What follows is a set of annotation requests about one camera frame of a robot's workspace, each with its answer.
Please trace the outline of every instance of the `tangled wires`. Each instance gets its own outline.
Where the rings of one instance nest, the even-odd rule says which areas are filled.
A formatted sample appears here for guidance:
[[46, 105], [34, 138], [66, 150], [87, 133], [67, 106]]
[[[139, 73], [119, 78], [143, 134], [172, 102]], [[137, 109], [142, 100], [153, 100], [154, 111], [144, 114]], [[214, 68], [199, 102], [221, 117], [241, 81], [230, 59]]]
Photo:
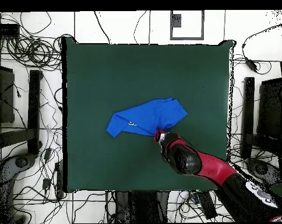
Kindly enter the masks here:
[[74, 42], [77, 43], [77, 41], [70, 34], [63, 34], [56, 38], [36, 36], [35, 34], [45, 30], [52, 23], [50, 15], [48, 12], [46, 13], [50, 19], [49, 24], [35, 33], [29, 32], [24, 27], [22, 23], [22, 13], [20, 16], [21, 24], [11, 15], [0, 15], [0, 20], [2, 19], [18, 24], [20, 26], [20, 31], [23, 33], [20, 33], [18, 38], [7, 37], [0, 40], [0, 53], [5, 54], [6, 52], [2, 51], [3, 48], [5, 48], [7, 49], [7, 53], [13, 58], [2, 58], [3, 60], [15, 60], [26, 67], [38, 67], [39, 69], [46, 71], [60, 70], [62, 48], [61, 38], [70, 37]]
[[[217, 210], [220, 209], [221, 207], [224, 207], [224, 205], [220, 203], [220, 201], [217, 199], [216, 194], [213, 191], [210, 192], [214, 195], [215, 209]], [[222, 220], [221, 220], [222, 222], [223, 222], [223, 218], [229, 219], [229, 222], [234, 221], [229, 213], [223, 213], [222, 215], [219, 214], [218, 212], [216, 217], [207, 220], [207, 218], [203, 213], [203, 208], [200, 203], [200, 200], [198, 199], [198, 197], [196, 197], [196, 191], [179, 191], [175, 206], [176, 208], [174, 210], [167, 210], [167, 212], [175, 214], [173, 217], [174, 223], [177, 222], [177, 216], [180, 216], [181, 223], [189, 222], [189, 220], [198, 221], [202, 223], [219, 222], [220, 221], [219, 216], [222, 216]]]
[[20, 34], [17, 39], [7, 38], [6, 48], [14, 60], [26, 67], [38, 67], [53, 71], [59, 69], [61, 64], [62, 37], [72, 36], [63, 34], [55, 38], [53, 44], [50, 44], [41, 38], [27, 37]]

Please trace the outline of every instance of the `power adapter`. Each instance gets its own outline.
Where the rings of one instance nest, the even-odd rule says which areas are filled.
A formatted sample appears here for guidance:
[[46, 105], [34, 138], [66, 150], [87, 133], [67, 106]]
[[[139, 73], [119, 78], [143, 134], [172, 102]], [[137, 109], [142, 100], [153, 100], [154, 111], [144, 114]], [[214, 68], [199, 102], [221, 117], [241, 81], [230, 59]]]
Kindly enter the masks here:
[[52, 149], [46, 149], [45, 150], [45, 155], [44, 155], [45, 164], [48, 163], [51, 155], [52, 155]]
[[50, 190], [50, 186], [51, 186], [51, 179], [44, 178], [44, 180], [43, 180], [43, 190], [45, 190], [45, 191]]
[[257, 71], [257, 66], [256, 64], [251, 60], [251, 59], [248, 59], [247, 57], [245, 57], [245, 60], [246, 60], [246, 64], [247, 66], [254, 72]]
[[61, 162], [55, 163], [54, 171], [57, 172], [56, 198], [57, 200], [62, 200], [64, 198], [64, 192], [62, 191]]
[[21, 94], [20, 94], [20, 92], [18, 91], [18, 89], [17, 89], [17, 97], [18, 97], [18, 98], [21, 98]]

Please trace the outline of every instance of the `blue cloth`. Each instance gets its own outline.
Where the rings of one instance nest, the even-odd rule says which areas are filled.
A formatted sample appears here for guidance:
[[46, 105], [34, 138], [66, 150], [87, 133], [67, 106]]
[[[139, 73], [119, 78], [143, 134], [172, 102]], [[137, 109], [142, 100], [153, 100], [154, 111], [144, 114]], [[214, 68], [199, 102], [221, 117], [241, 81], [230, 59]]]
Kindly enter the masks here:
[[114, 113], [106, 130], [114, 138], [122, 131], [154, 136], [157, 130], [173, 127], [186, 115], [178, 100], [157, 99]]

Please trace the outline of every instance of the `black cable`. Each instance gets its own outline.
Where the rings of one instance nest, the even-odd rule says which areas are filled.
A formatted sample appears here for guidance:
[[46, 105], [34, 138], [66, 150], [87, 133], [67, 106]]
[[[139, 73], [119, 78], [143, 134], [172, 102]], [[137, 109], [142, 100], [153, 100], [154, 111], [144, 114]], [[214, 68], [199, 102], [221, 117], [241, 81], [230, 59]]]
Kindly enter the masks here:
[[68, 202], [65, 203], [65, 208], [66, 208], [66, 217], [68, 219], [69, 224], [72, 224], [69, 220], [69, 215], [68, 215]]
[[136, 27], [135, 27], [135, 31], [134, 31], [134, 40], [136, 41], [136, 44], [138, 44], [138, 42], [137, 42], [137, 40], [136, 40], [136, 38], [135, 38], [135, 33], [136, 33], [136, 29], [137, 29], [137, 27], [138, 27], [139, 21], [140, 21], [140, 19], [142, 18], [142, 16], [140, 16], [140, 18], [139, 18], [139, 20], [138, 20], [138, 22], [137, 22], [137, 25], [136, 25]]
[[26, 144], [26, 142], [20, 143], [19, 145], [17, 145], [17, 146], [15, 146], [14, 148], [12, 148], [12, 150], [8, 153], [8, 155], [5, 156], [2, 160], [0, 160], [0, 165], [2, 164], [2, 162], [4, 162], [5, 159], [7, 159], [7, 158], [10, 156], [10, 154], [13, 152], [13, 150], [14, 150], [15, 148], [17, 148], [17, 147], [19, 147], [19, 146], [21, 146], [21, 145], [23, 145], [23, 144]]
[[105, 193], [103, 193], [103, 194], [96, 194], [96, 193], [90, 194], [90, 195], [87, 197], [87, 199], [85, 200], [84, 204], [83, 204], [82, 206], [80, 206], [78, 209], [75, 210], [73, 223], [75, 223], [75, 221], [76, 221], [76, 212], [77, 212], [78, 210], [82, 209], [82, 208], [86, 205], [86, 203], [88, 202], [89, 197], [94, 196], [94, 195], [96, 195], [96, 196], [103, 196], [103, 195], [105, 195]]
[[[41, 115], [41, 111], [40, 111], [40, 116], [41, 116], [41, 122], [42, 122], [43, 126], [46, 128], [44, 120], [43, 120], [43, 117]], [[44, 149], [47, 148], [48, 142], [49, 142], [49, 132], [47, 131], [47, 142], [45, 143], [45, 148]]]
[[100, 21], [99, 21], [99, 19], [98, 19], [98, 17], [97, 17], [96, 12], [94, 11], [93, 13], [94, 13], [94, 15], [96, 16], [98, 25], [100, 26], [102, 32], [105, 34], [105, 36], [106, 36], [106, 38], [107, 38], [107, 40], [108, 40], [108, 44], [110, 44], [110, 39], [109, 39], [109, 37], [107, 36], [107, 34], [105, 33], [104, 29], [101, 27], [101, 23], [100, 23]]
[[116, 214], [113, 214], [113, 215], [111, 215], [110, 213], [109, 213], [109, 210], [108, 210], [108, 204], [111, 202], [111, 200], [113, 199], [113, 197], [111, 196], [110, 197], [110, 199], [108, 200], [108, 194], [109, 193], [111, 193], [111, 195], [114, 193], [114, 191], [106, 191], [105, 192], [105, 206], [104, 206], [104, 208], [105, 208], [105, 213], [107, 213], [107, 222], [108, 223], [111, 223], [111, 221], [114, 219], [114, 220], [118, 220], [117, 219], [117, 215], [118, 214], [120, 214], [120, 212], [119, 213], [116, 213]]
[[222, 222], [223, 222], [223, 218], [228, 218], [229, 220], [231, 220], [231, 221], [234, 222], [233, 218], [231, 218], [231, 217], [229, 217], [229, 216], [224, 216], [224, 215], [222, 215], [222, 214], [218, 214], [218, 215], [219, 215], [219, 216], [222, 216]]
[[242, 113], [242, 109], [241, 109], [241, 111], [239, 112], [238, 115], [236, 115], [235, 113], [232, 113], [233, 115], [235, 115], [235, 117], [231, 117], [231, 118], [238, 118], [241, 115], [241, 113]]
[[62, 208], [63, 205], [64, 205], [64, 203], [63, 203], [62, 205], [56, 206], [56, 207], [49, 213], [49, 215], [47, 215], [47, 216], [45, 217], [44, 221], [43, 221], [41, 224], [45, 224], [47, 221], [50, 221], [50, 219], [47, 220], [47, 218], [48, 218], [53, 212], [55, 212], [57, 208], [59, 208], [59, 210], [58, 210], [58, 211], [56, 212], [56, 214], [55, 214], [55, 215], [57, 215], [58, 212], [61, 210], [61, 208]]
[[[37, 185], [37, 183], [40, 181], [40, 179], [41, 179], [41, 174], [40, 174], [38, 180], [36, 181], [35, 185], [34, 185], [32, 188], [34, 188], [34, 187]], [[13, 194], [13, 195], [16, 195], [16, 196], [25, 195], [25, 194], [27, 194], [27, 193], [29, 193], [29, 192], [31, 191], [31, 189], [30, 189], [30, 190], [28, 190], [27, 192], [22, 193], [22, 191], [23, 191], [24, 189], [25, 189], [25, 187], [21, 190], [20, 193], [18, 193], [18, 194]]]
[[51, 143], [50, 143], [50, 146], [52, 145], [53, 142], [55, 142], [56, 145], [57, 145], [59, 148], [61, 148], [62, 145], [61, 145], [60, 143], [58, 143], [58, 134], [60, 134], [61, 136], [62, 136], [62, 134], [59, 133], [59, 132], [57, 132], [57, 131], [58, 131], [58, 129], [56, 129], [56, 130], [54, 131], [54, 133], [53, 133], [53, 139], [52, 139], [52, 141], [51, 141]]
[[[43, 155], [44, 152], [45, 152], [45, 149], [44, 149], [44, 151], [41, 153], [40, 159], [42, 158], [42, 155]], [[38, 172], [41, 172], [41, 168], [43, 168], [43, 167], [40, 167], [40, 168], [39, 168], [34, 174], [32, 174], [32, 175], [25, 176], [25, 177], [23, 177], [23, 178], [16, 179], [16, 180], [17, 180], [17, 181], [20, 181], [20, 180], [23, 180], [23, 179], [25, 179], [25, 178], [29, 178], [29, 177], [31, 177], [31, 176], [34, 176], [34, 175], [36, 175]]]
[[268, 28], [266, 28], [266, 29], [264, 29], [264, 30], [262, 30], [262, 31], [260, 31], [260, 32], [258, 32], [258, 33], [252, 34], [251, 36], [249, 36], [248, 38], [246, 38], [245, 41], [244, 41], [244, 43], [242, 44], [242, 54], [244, 55], [244, 57], [247, 58], [247, 57], [245, 56], [245, 53], [244, 53], [244, 47], [246, 46], [246, 41], [247, 41], [247, 40], [249, 40], [249, 39], [252, 38], [253, 36], [256, 36], [257, 34], [261, 34], [261, 33], [265, 32], [265, 31], [269, 31], [269, 30], [271, 30], [271, 29], [275, 29], [276, 27], [282, 27], [282, 24], [278, 24], [278, 25], [274, 25], [274, 26], [272, 26], [272, 27], [268, 27]]
[[[20, 211], [20, 210], [18, 210], [17, 208], [15, 208], [15, 206], [17, 206], [17, 205], [25, 205], [25, 204], [14, 204], [14, 205], [12, 206], [15, 210]], [[26, 205], [42, 205], [42, 203], [38, 203], [38, 204], [29, 204], [29, 203], [27, 203]], [[26, 214], [31, 215], [29, 212], [26, 212], [26, 211], [21, 211], [21, 212], [24, 212], [24, 213], [26, 213]]]
[[180, 192], [178, 192], [178, 196], [177, 196], [177, 200], [176, 200], [176, 213], [175, 213], [175, 218], [174, 218], [174, 223], [176, 223], [176, 217], [177, 217], [177, 210], [179, 210], [177, 204], [178, 204], [178, 199], [179, 199], [179, 196], [180, 196]]
[[241, 98], [244, 99], [244, 97], [242, 96], [242, 93], [241, 93], [241, 89], [239, 87], [236, 87], [235, 85], [235, 79], [233, 78], [233, 87], [238, 89], [239, 93], [241, 94]]
[[265, 153], [265, 150], [260, 150], [260, 151], [257, 153], [257, 155], [255, 156], [255, 158], [258, 159], [258, 157], [264, 155], [264, 153]]
[[[37, 194], [36, 194], [31, 200], [33, 200], [37, 195], [39, 195], [40, 192], [37, 192]], [[12, 207], [13, 207], [15, 210], [17, 210], [17, 211], [20, 211], [20, 212], [24, 212], [24, 213], [29, 214], [29, 215], [30, 215], [29, 223], [30, 223], [30, 221], [31, 221], [32, 215], [31, 215], [29, 212], [21, 211], [21, 209], [22, 209], [24, 206], [28, 205], [28, 203], [29, 203], [31, 200], [29, 200], [26, 204], [23, 204], [23, 206], [22, 206], [21, 208], [19, 208], [19, 209], [15, 208], [15, 205], [12, 206]]]
[[13, 198], [13, 200], [15, 200], [15, 199], [17, 198], [17, 196], [19, 196], [25, 188], [30, 188], [31, 190], [35, 191], [39, 196], [41, 196], [41, 197], [43, 197], [43, 198], [49, 200], [49, 202], [53, 202], [53, 203], [57, 203], [57, 202], [58, 202], [57, 200], [48, 199], [47, 197], [45, 197], [44, 195], [42, 195], [41, 193], [39, 193], [36, 189], [34, 189], [33, 187], [28, 186], [28, 185], [25, 186], [25, 187], [20, 191], [20, 193], [14, 194], [14, 195], [16, 195], [16, 196]]
[[191, 206], [191, 209], [194, 211], [194, 213], [200, 218], [201, 222], [204, 223], [204, 221], [202, 220], [201, 216], [198, 214], [198, 212]]
[[[271, 70], [272, 70], [272, 63], [271, 63], [271, 61], [259, 61], [259, 60], [250, 60], [250, 59], [248, 59], [247, 57], [243, 57], [241, 54], [237, 54], [237, 55], [240, 55], [241, 57], [239, 57], [239, 58], [236, 58], [236, 59], [233, 59], [233, 61], [239, 61], [236, 65], [234, 65], [233, 67], [236, 67], [238, 64], [246, 64], [247, 62], [248, 63], [251, 63], [251, 64], [258, 64], [259, 65], [259, 69], [253, 69], [253, 71], [254, 72], [256, 72], [257, 74], [259, 74], [259, 75], [265, 75], [265, 74], [267, 74], [267, 73], [269, 73]], [[261, 69], [261, 65], [260, 65], [260, 62], [268, 62], [269, 63], [269, 65], [270, 65], [270, 68], [269, 68], [269, 70], [267, 71], [267, 72], [265, 72], [265, 73], [260, 73], [260, 72], [258, 72], [258, 71], [260, 71], [260, 69]]]
[[23, 36], [18, 39], [6, 39], [6, 49], [11, 57], [26, 67], [38, 67], [49, 71], [58, 69], [61, 59], [60, 52], [57, 53], [53, 46], [40, 38]]
[[57, 103], [59, 103], [59, 104], [62, 104], [62, 103], [57, 100], [56, 94], [57, 94], [57, 92], [58, 92], [59, 90], [61, 90], [61, 89], [62, 89], [62, 87], [61, 87], [60, 89], [57, 89], [56, 92], [54, 93], [54, 100], [55, 100]]
[[[43, 29], [41, 29], [40, 31], [37, 31], [37, 32], [35, 32], [35, 33], [28, 32], [27, 30], [26, 30], [26, 31], [27, 31], [28, 33], [31, 33], [31, 34], [38, 34], [38, 33], [42, 32], [42, 31], [44, 31], [44, 30], [52, 23], [52, 18], [50, 17], [50, 15], [49, 15], [48, 12], [46, 12], [46, 13], [47, 13], [47, 15], [49, 16], [49, 19], [50, 19], [50, 22], [49, 22], [48, 25], [46, 25], [46, 27], [44, 27]], [[21, 21], [21, 25], [22, 25], [23, 28], [24, 28], [24, 25], [23, 25], [23, 22], [22, 22], [22, 14], [23, 14], [23, 12], [21, 12], [21, 14], [20, 14], [20, 21]]]
[[17, 86], [15, 85], [15, 83], [12, 83], [12, 84], [10, 84], [9, 86], [7, 86], [6, 89], [3, 90], [0, 94], [5, 93], [5, 92], [6, 92], [7, 90], [9, 90], [12, 86], [15, 86], [15, 88], [16, 88], [16, 90], [17, 90], [17, 96], [18, 96], [18, 98], [20, 98], [20, 97], [21, 97], [21, 94], [20, 94], [20, 92], [18, 91], [18, 88], [20, 88], [20, 87], [17, 87]]
[[244, 104], [242, 104], [242, 105], [240, 105], [240, 106], [238, 106], [238, 107], [232, 109], [232, 111], [234, 111], [235, 109], [238, 109], [238, 108], [240, 108], [240, 107], [242, 107], [242, 106], [244, 106]]
[[47, 169], [45, 168], [45, 163], [43, 161], [43, 157], [40, 156], [40, 162], [38, 163], [38, 165], [40, 166], [40, 168], [42, 167], [43, 169], [41, 170], [41, 175], [43, 175], [43, 170], [45, 171], [45, 175], [47, 176], [47, 178], [43, 175], [43, 177], [45, 179], [49, 179], [49, 175], [48, 175], [48, 172], [47, 172]]
[[30, 219], [29, 219], [29, 221], [28, 221], [27, 224], [29, 224], [29, 223], [31, 222], [31, 219], [32, 219], [32, 214], [31, 214], [31, 213], [29, 213], [29, 212], [27, 212], [27, 211], [22, 211], [22, 210], [20, 210], [20, 209], [17, 209], [17, 208], [15, 208], [14, 206], [13, 206], [13, 209], [16, 210], [16, 211], [19, 211], [19, 212], [21, 212], [21, 213], [26, 213], [26, 214], [28, 214], [28, 215], [30, 216]]
[[41, 109], [42, 107], [46, 106], [46, 105], [48, 105], [48, 106], [50, 106], [52, 109], [54, 109], [54, 112], [53, 112], [53, 115], [52, 115], [52, 119], [55, 121], [55, 125], [53, 126], [52, 129], [55, 129], [55, 127], [58, 125], [56, 119], [54, 118], [54, 115], [55, 115], [55, 113], [56, 113], [57, 110], [56, 110], [56, 108], [54, 108], [53, 106], [51, 106], [51, 105], [49, 104], [49, 102], [46, 102], [45, 104], [43, 104], [42, 106], [40, 106], [40, 109]]
[[21, 114], [19, 113], [18, 109], [16, 109], [15, 107], [13, 107], [13, 106], [12, 106], [11, 104], [9, 104], [6, 100], [4, 100], [4, 99], [0, 99], [0, 100], [1, 100], [2, 102], [4, 102], [5, 104], [9, 105], [11, 108], [13, 108], [13, 109], [18, 113], [18, 115], [19, 115], [20, 118], [21, 118], [22, 124], [23, 124], [25, 130], [27, 131], [26, 125], [25, 125], [25, 123], [24, 123], [24, 120], [23, 120]]
[[48, 80], [47, 80], [47, 78], [44, 76], [44, 79], [45, 79], [45, 81], [47, 82], [47, 84], [48, 84], [48, 86], [49, 86], [49, 89], [50, 89], [50, 91], [51, 91], [51, 94], [52, 94], [52, 96], [53, 96], [53, 98], [55, 99], [55, 97], [54, 97], [54, 94], [53, 94], [53, 91], [52, 91], [52, 88], [51, 88], [51, 86], [50, 86], [50, 84], [49, 84], [49, 82], [48, 82]]
[[[189, 200], [191, 200], [191, 195], [190, 195], [190, 193], [189, 193], [189, 195], [188, 195], [187, 198], [183, 198], [183, 197], [180, 195], [180, 193], [181, 193], [181, 192], [178, 193], [178, 198], [179, 198], [179, 196], [180, 196], [180, 197], [184, 200], [184, 203], [183, 203], [183, 204], [180, 204], [179, 207], [177, 207], [177, 209], [176, 209], [175, 211], [173, 211], [173, 212], [176, 212], [176, 214], [175, 214], [175, 222], [176, 222], [177, 212], [178, 212], [179, 215], [181, 216], [181, 222], [182, 222], [183, 219], [195, 219], [195, 218], [197, 218], [197, 217], [200, 217], [200, 220], [203, 221], [202, 218], [201, 218], [201, 216], [203, 216], [203, 213], [198, 214], [198, 213], [196, 212], [195, 208], [192, 207], [192, 206], [190, 205], [190, 203], [189, 203]], [[184, 211], [184, 210], [182, 209], [182, 207], [183, 207], [184, 205], [187, 205], [187, 206], [188, 206], [188, 210], [187, 210], [187, 211]], [[187, 214], [190, 209], [194, 210], [197, 215], [196, 215], [196, 216], [192, 216], [192, 217], [183, 216], [182, 213]]]

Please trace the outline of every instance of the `metal frame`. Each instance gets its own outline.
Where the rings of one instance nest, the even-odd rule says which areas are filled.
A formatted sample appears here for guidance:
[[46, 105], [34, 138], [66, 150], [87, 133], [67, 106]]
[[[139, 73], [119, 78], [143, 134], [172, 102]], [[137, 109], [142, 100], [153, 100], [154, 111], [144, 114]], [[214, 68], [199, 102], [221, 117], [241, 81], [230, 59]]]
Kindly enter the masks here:
[[173, 37], [173, 27], [181, 27], [181, 15], [173, 14], [170, 11], [170, 40], [204, 40], [204, 19], [205, 11], [202, 10], [202, 24], [201, 24], [201, 37]]

